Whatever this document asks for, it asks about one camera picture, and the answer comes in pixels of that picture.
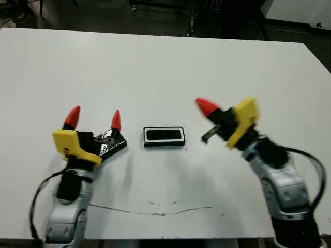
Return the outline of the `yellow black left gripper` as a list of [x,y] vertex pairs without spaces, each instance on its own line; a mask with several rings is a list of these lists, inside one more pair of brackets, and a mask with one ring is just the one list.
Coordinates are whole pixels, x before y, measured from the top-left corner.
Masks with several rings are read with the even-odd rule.
[[74,107],[63,125],[63,129],[55,130],[52,133],[56,150],[63,155],[63,159],[69,161],[69,159],[78,159],[87,161],[93,164],[93,166],[100,166],[102,157],[100,152],[102,151],[101,145],[115,145],[115,139],[112,137],[118,137],[121,131],[121,116],[120,111],[116,110],[112,123],[111,123],[111,137],[94,137],[92,132],[79,132],[75,129],[80,114],[80,106]]

